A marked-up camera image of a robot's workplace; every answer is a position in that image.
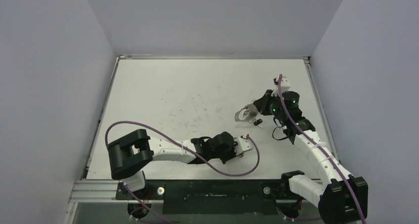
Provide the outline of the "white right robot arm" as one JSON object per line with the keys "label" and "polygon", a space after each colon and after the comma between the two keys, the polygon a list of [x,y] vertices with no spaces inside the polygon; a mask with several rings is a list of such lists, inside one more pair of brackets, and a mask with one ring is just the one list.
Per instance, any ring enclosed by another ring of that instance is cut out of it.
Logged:
{"label": "white right robot arm", "polygon": [[273,96],[267,90],[264,96],[252,102],[256,112],[273,116],[284,128],[291,144],[305,156],[316,171],[321,184],[314,182],[301,171],[282,174],[279,192],[287,199],[299,195],[318,208],[326,224],[366,223],[368,215],[368,184],[362,177],[355,177],[328,150],[314,125],[304,117],[299,108],[300,96],[285,91]]}

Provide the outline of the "black key tag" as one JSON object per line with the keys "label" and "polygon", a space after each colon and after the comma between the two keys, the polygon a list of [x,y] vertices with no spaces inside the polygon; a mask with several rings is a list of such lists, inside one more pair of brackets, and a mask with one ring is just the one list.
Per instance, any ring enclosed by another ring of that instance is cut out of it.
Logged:
{"label": "black key tag", "polygon": [[258,119],[258,120],[256,120],[253,124],[254,124],[255,126],[258,126],[258,125],[260,125],[262,122],[263,122],[263,120],[262,120],[262,119]]}

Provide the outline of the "perforated metal key plate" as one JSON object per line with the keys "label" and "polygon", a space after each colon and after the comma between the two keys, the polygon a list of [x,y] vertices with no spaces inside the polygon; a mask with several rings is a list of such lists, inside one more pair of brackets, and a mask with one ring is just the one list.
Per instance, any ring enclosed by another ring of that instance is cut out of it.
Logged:
{"label": "perforated metal key plate", "polygon": [[254,122],[258,114],[257,107],[250,103],[235,113],[234,120],[235,122]]}

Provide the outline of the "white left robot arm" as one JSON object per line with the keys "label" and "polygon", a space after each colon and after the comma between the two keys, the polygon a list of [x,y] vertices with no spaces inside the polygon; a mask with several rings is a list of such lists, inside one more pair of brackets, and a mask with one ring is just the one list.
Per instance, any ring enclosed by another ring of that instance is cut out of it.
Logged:
{"label": "white left robot arm", "polygon": [[171,142],[148,136],[145,129],[135,130],[107,146],[111,178],[128,185],[134,199],[147,194],[143,168],[153,161],[174,161],[200,165],[212,159],[223,164],[253,150],[249,140],[222,132],[215,137],[192,138]]}

